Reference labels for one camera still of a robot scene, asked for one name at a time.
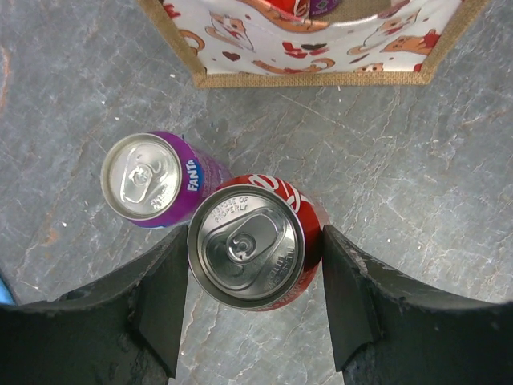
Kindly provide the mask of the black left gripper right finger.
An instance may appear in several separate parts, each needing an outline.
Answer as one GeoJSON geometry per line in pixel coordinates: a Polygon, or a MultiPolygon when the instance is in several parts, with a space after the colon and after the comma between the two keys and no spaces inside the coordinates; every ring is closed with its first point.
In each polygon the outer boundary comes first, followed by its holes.
{"type": "Polygon", "coordinates": [[[323,230],[334,365],[347,384],[509,384],[512,304],[440,290],[323,230]]]}

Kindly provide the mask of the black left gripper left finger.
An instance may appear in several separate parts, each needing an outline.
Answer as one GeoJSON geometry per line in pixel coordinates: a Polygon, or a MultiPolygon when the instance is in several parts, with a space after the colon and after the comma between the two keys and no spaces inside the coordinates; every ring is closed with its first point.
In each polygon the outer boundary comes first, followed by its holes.
{"type": "Polygon", "coordinates": [[[3,384],[166,384],[176,376],[188,229],[53,302],[1,307],[3,384]]]}

